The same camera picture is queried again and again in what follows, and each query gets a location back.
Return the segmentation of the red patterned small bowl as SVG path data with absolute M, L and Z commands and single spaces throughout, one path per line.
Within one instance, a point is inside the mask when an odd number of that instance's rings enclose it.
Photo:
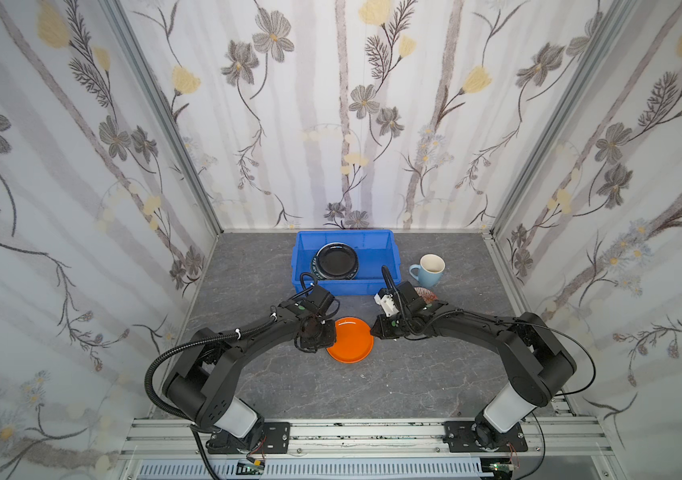
M 426 303 L 431 303 L 438 299 L 437 295 L 427 288 L 416 287 L 415 291 Z

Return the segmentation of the orange plate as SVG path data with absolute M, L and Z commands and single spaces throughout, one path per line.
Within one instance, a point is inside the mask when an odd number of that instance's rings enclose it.
M 370 326 L 355 317 L 345 317 L 335 322 L 336 341 L 327 349 L 331 358 L 344 364 L 354 364 L 364 360 L 373 350 L 375 338 Z

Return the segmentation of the black glossy plate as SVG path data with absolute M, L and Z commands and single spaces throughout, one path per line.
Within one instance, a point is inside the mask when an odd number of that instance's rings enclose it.
M 311 268 L 319 280 L 352 280 L 359 270 L 359 258 L 351 246 L 329 243 L 314 255 Z

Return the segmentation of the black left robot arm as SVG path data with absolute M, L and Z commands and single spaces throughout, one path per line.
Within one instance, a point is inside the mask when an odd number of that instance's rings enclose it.
M 145 389 L 155 405 L 201 431 L 223 430 L 253 442 L 263 430 L 263 416 L 236 397 L 242 370 L 256 357 L 282 343 L 293 341 L 304 353 L 334 345 L 336 330 L 332 294 L 317 289 L 298 294 L 271 308 L 263 319 L 244 328 L 215 333 L 199 330 L 192 340 L 161 354 L 151 367 L 173 359 L 175 363 L 160 391 L 152 386 L 152 370 L 145 376 Z

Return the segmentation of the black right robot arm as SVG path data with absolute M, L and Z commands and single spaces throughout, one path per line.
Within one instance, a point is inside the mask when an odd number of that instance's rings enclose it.
M 445 301 L 426 301 L 403 282 L 374 296 L 381 308 L 371 334 L 382 340 L 447 337 L 497 354 L 507 384 L 475 418 L 480 441 L 508 433 L 535 409 L 546 406 L 576 373 L 577 364 L 537 315 L 499 317 Z

